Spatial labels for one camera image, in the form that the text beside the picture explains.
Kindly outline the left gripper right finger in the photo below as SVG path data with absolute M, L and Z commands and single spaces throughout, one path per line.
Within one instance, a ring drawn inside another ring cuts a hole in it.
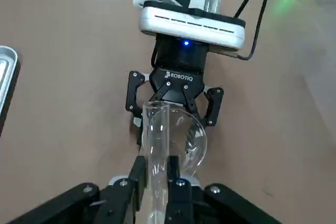
M 223 184 L 193 186 L 180 174 L 178 156 L 167 159 L 167 179 L 168 223 L 280 223 Z

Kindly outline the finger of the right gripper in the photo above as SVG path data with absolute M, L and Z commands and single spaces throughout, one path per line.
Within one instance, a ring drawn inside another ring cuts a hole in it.
M 203 126 L 215 126 L 217 123 L 224 90 L 221 87 L 204 87 L 203 93 L 208 100 L 208 106 L 201 123 Z
M 125 101 L 125 109 L 128 112 L 133 114 L 133 118 L 135 119 L 135 125 L 139 128 L 138 136 L 137 136 L 137 144 L 139 146 L 142 145 L 142 107 L 137 104 L 137 90 L 138 88 L 145 83 L 145 75 L 132 70 L 129 72 L 128 78 L 128 87 L 127 87 L 127 96 Z

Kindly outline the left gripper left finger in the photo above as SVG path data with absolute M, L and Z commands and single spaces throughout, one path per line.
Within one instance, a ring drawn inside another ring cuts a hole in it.
M 100 189 L 79 184 L 11 220 L 11 223 L 135 223 L 146 188 L 146 159 L 137 156 L 128 176 Z

